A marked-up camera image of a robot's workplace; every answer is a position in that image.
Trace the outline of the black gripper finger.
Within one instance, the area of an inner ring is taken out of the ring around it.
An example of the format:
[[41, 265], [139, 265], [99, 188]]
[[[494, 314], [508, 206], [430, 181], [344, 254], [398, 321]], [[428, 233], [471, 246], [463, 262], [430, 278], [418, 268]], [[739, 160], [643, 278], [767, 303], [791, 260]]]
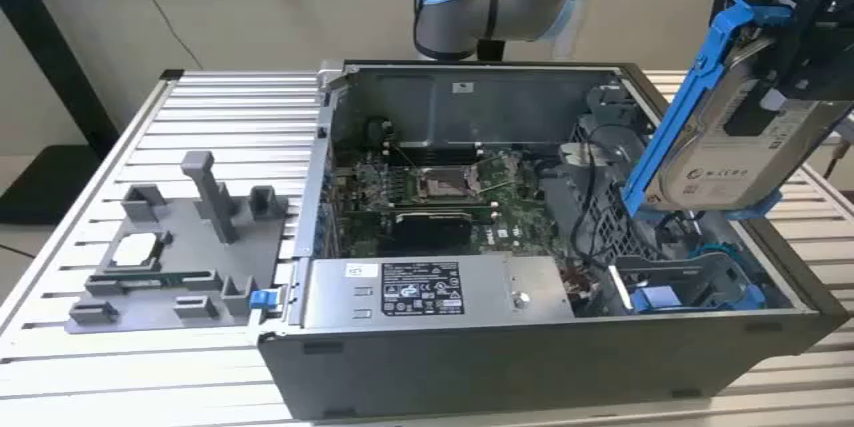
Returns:
[[779, 83], [790, 70], [790, 57], [788, 48], [776, 43], [754, 56], [748, 79], [755, 84], [724, 124], [728, 136], [759, 136], [779, 115], [788, 101]]

